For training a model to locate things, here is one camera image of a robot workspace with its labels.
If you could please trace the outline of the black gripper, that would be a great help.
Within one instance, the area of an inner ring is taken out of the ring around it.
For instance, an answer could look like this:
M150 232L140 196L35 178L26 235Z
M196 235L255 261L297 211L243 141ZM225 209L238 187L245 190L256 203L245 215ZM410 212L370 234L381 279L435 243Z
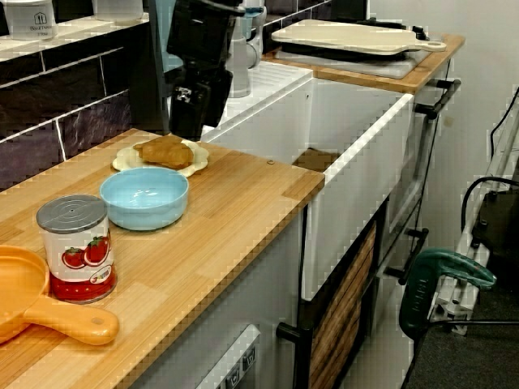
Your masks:
M169 131L183 139L200 140L207 126L221 120L233 75L226 70L235 21L245 15L240 1L177 1L166 51L182 60L169 82L173 90Z

